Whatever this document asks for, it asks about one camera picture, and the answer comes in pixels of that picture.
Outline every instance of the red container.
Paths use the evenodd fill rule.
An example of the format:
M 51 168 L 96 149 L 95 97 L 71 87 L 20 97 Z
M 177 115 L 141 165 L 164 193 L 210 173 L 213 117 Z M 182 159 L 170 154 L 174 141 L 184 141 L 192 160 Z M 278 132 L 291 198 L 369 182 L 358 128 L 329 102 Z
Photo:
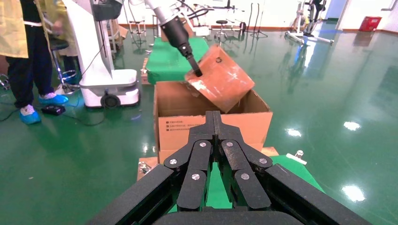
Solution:
M 360 31 L 366 31 L 366 32 L 375 31 L 381 20 L 382 20 L 381 17 L 374 17 L 374 16 L 365 17 L 360 27 Z

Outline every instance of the yellow jacket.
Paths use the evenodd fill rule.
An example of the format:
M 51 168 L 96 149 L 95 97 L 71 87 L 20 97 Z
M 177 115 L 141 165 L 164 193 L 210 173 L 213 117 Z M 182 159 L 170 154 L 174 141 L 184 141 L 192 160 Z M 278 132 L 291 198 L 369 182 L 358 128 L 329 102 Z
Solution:
M 56 5 L 53 0 L 35 0 L 35 3 L 41 21 L 44 21 L 43 12 L 47 12 L 51 22 L 55 22 L 59 16 L 64 17 L 65 35 L 61 38 L 71 42 L 69 43 L 70 48 L 76 48 L 66 14 L 66 8 L 62 0 L 58 0 Z M 0 55 L 15 58 L 28 58 L 22 7 L 18 0 L 0 0 Z

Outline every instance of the black remote control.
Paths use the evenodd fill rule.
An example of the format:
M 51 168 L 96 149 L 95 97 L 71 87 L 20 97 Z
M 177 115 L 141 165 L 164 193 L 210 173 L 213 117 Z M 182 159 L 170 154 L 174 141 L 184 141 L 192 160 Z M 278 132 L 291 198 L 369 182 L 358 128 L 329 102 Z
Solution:
M 64 113 L 65 107 L 62 105 L 46 105 L 44 108 L 41 109 L 44 114 L 51 114 L 55 116 L 59 116 Z

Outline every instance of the blue shoe cover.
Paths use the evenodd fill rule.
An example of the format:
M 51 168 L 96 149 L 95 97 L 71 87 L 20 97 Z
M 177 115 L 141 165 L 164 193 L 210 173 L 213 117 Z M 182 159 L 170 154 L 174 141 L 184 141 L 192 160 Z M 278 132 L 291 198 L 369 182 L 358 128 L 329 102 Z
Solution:
M 27 116 L 24 116 L 22 115 L 21 112 L 19 112 L 19 118 L 21 118 L 21 121 L 25 124 L 33 124 L 41 122 L 40 116 L 38 115 L 37 112 L 34 112 L 33 114 Z
M 63 96 L 63 95 L 57 95 L 54 98 L 50 99 L 43 99 L 43 98 L 38 98 L 38 101 L 43 104 L 43 105 L 49 105 L 49 104 L 54 104 L 54 105 L 62 105 L 66 102 L 69 101 L 68 97 Z

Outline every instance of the green cloth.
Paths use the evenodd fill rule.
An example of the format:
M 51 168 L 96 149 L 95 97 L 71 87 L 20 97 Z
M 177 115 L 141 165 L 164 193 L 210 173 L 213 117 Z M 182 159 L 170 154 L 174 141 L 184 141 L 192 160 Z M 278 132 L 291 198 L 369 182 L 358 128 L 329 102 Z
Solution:
M 274 165 L 277 163 L 282 165 L 301 179 L 324 192 L 310 172 L 301 163 L 287 158 L 286 156 L 274 156 L 271 157 L 271 159 Z M 227 193 L 225 192 L 217 163 L 213 163 L 213 171 L 210 174 L 210 187 L 206 206 L 212 206 L 216 209 L 230 209 L 232 207 L 232 203 L 228 201 Z M 170 212 L 177 212 L 177 206 L 175 205 Z
M 206 41 L 200 37 L 190 38 L 189 43 L 196 61 L 199 61 L 209 49 Z M 176 48 L 157 37 L 146 69 L 148 82 L 156 84 L 158 81 L 184 81 L 185 74 L 192 67 Z
M 280 165 L 290 170 L 292 173 L 294 173 L 301 179 L 307 181 L 309 184 L 311 184 L 312 186 L 316 187 L 318 190 L 325 193 L 325 191 L 323 191 L 321 186 L 319 186 L 318 182 L 316 182 L 314 177 L 310 174 L 310 172 L 303 164 L 296 162 L 291 158 L 287 158 L 286 156 L 273 156 L 271 157 L 271 159 L 274 165 L 279 163 Z

